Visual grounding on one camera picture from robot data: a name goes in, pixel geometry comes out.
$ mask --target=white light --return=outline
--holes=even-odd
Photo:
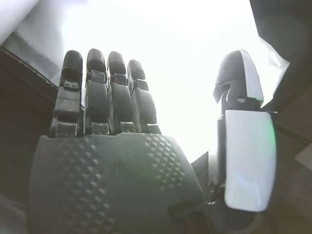
[[[237,49],[264,57],[248,0],[91,0],[68,9],[62,33],[64,53],[77,50],[84,61],[96,48],[141,62],[162,133],[190,162],[216,147],[222,58]]]

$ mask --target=white plastic panel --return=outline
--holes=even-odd
[[[263,101],[259,75],[255,68],[254,62],[246,51],[240,50],[240,52],[242,53],[244,61],[247,97]]]
[[[233,209],[266,209],[275,177],[276,141],[270,114],[226,111],[225,202]]]

